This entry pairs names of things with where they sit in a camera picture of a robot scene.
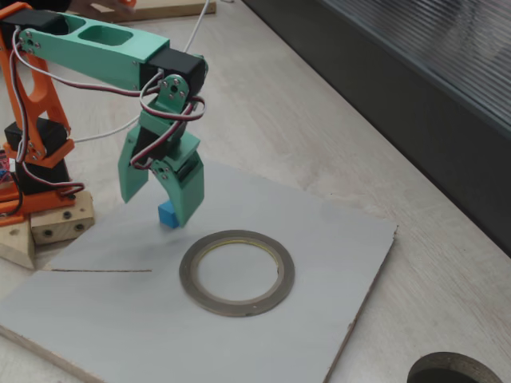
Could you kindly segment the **person's hand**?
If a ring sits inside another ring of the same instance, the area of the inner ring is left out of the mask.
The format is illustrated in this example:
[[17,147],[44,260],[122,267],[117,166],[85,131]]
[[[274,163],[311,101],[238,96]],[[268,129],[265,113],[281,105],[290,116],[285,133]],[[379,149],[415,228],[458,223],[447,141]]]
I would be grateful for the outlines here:
[[119,14],[122,16],[135,13],[136,0],[120,0],[111,2],[92,1],[91,5],[102,14]]

